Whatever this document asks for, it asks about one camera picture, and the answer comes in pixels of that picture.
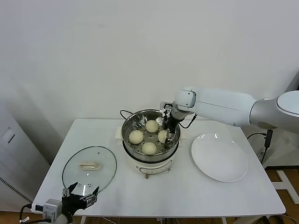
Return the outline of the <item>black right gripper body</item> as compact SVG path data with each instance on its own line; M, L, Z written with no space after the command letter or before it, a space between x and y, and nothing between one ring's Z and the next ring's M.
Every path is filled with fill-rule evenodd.
M178 119L174 118L172 114L169 115L167 119L167 127L170 133L176 131L176 126L178 125Z

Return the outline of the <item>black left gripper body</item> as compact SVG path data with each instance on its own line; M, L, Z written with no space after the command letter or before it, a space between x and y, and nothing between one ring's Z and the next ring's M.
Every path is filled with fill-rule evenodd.
M73 216L78 210L85 210L86 201L81 198L82 196L77 194L62 197L62 214L65 216Z

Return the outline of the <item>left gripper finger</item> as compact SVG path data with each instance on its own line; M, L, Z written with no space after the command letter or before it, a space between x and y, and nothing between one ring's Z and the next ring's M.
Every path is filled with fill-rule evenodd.
M72 193L72 191L76 188L77 184L78 183L76 182L76 183L71 184L68 188L64 188L62 195L69 196Z
M85 205L93 205L97 202L98 193L99 193L99 186L92 193L80 197L80 201L82 201Z

